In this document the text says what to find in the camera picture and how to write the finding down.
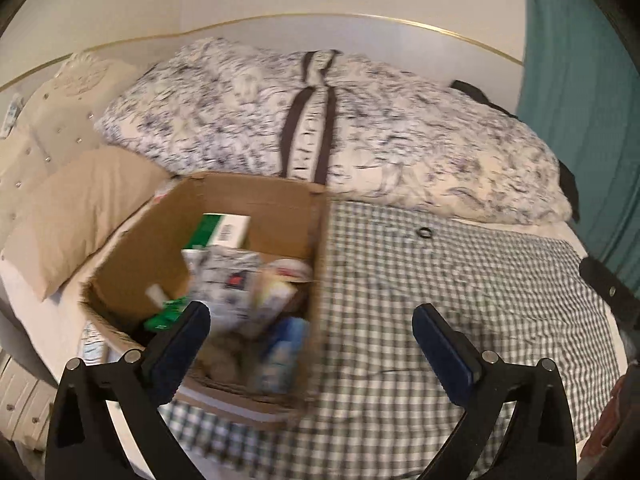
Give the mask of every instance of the checkered bed sheet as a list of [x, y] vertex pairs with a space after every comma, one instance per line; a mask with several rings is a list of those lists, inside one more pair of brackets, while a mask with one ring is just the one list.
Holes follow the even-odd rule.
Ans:
[[[416, 235], [420, 227], [433, 238]], [[575, 438], [604, 408], [618, 366], [606, 306], [566, 242], [425, 213], [334, 201], [328, 225], [318, 401], [295, 427], [257, 431], [174, 401], [160, 413], [186, 449], [258, 478], [414, 478], [462, 415], [414, 341], [433, 303], [480, 351], [558, 364]], [[475, 474], [491, 463], [503, 409]]]

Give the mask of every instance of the folded blanket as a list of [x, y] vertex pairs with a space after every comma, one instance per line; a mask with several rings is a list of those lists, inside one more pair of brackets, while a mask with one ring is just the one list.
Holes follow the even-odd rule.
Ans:
[[97, 128], [178, 174], [279, 175], [483, 222], [571, 215], [558, 160], [525, 124], [335, 50], [280, 54], [199, 40], [143, 75]]

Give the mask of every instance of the cardboard box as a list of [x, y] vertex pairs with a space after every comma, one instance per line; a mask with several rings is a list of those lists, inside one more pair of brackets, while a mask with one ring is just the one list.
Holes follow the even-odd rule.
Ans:
[[314, 266], [305, 319], [310, 332], [288, 394], [252, 394], [237, 385], [218, 384], [192, 368], [176, 399], [234, 422], [275, 429], [298, 418], [312, 395], [308, 375], [319, 346], [319, 282], [324, 269], [324, 225], [328, 196], [324, 186], [280, 178], [231, 173], [196, 173], [185, 178], [121, 238], [84, 289], [91, 321], [118, 353], [141, 348], [131, 333], [158, 312], [146, 296], [158, 283], [172, 298], [183, 295], [189, 274], [180, 250], [203, 213], [222, 211], [251, 217], [245, 248], [265, 262], [299, 258]]

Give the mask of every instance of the teal curtain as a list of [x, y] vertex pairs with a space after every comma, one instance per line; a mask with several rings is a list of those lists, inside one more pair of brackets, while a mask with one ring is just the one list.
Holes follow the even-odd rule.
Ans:
[[640, 296], [640, 76], [593, 0], [527, 0], [517, 114], [575, 175], [589, 254]]

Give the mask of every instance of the gold trim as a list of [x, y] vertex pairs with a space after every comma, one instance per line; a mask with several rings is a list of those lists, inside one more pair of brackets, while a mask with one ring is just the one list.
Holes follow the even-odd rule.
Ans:
[[[472, 45], [478, 46], [484, 50], [492, 52], [493, 54], [497, 54], [498, 56], [503, 57], [504, 59], [507, 59], [515, 64], [518, 64], [520, 66], [523, 65], [521, 60], [516, 59], [513, 56], [510, 56], [506, 52], [503, 52], [501, 50], [498, 50], [497, 48], [494, 48], [485, 43], [482, 43], [482, 41], [477, 41], [477, 40], [473, 40], [472, 38], [462, 36], [461, 34], [458, 34], [457, 32], [453, 32], [452, 30], [447, 30], [446, 28], [435, 27], [434, 25], [428, 25], [426, 23], [413, 22], [412, 20], [403, 20], [402, 18], [379, 16], [376, 14], [361, 14], [358, 12], [280, 12], [277, 14], [263, 14], [261, 16], [249, 16], [247, 18], [238, 18], [237, 20], [229, 20], [228, 22], [214, 23], [213, 25], [207, 25], [206, 27], [194, 28], [193, 30], [188, 30], [186, 32], [171, 32], [167, 34], [142, 36], [140, 38], [129, 38], [128, 40], [110, 41], [109, 43], [103, 43], [103, 44], [91, 46], [89, 48], [85, 48], [82, 50], [82, 52], [94, 52], [96, 50], [100, 50], [107, 46], [113, 46], [121, 43], [132, 43], [134, 41], [159, 40], [162, 38], [178, 38], [179, 36], [186, 36], [188, 34], [193, 34], [194, 32], [201, 32], [203, 30], [207, 30], [210, 28], [222, 27], [223, 25], [233, 25], [234, 23], [249, 22], [251, 20], [260, 20], [262, 18], [279, 18], [283, 16], [347, 16], [352, 18], [373, 18], [376, 20], [385, 20], [386, 22], [402, 23], [403, 25], [411, 25], [412, 27], [425, 28], [426, 30], [432, 30], [433, 32], [444, 34], [445, 36], [450, 36], [452, 38], [456, 38], [457, 40], [465, 41], [465, 43], [470, 43]], [[32, 68], [31, 70], [29, 70], [28, 72], [25, 72], [24, 74], [20, 74], [18, 77], [15, 77], [14, 79], [11, 79], [11, 81], [9, 81], [8, 83], [5, 83], [2, 86], [0, 86], [0, 92], [6, 90], [7, 88], [9, 88], [9, 86], [14, 85], [17, 82], [21, 81], [25, 77], [28, 77], [33, 73], [36, 73], [38, 70], [42, 70], [47, 66], [51, 66], [60, 61], [64, 61], [65, 59], [68, 59], [70, 56], [71, 54], [66, 54], [65, 56], [57, 57], [56, 59], [52, 59], [51, 61], [47, 61], [46, 63], [38, 65], [35, 68]]]

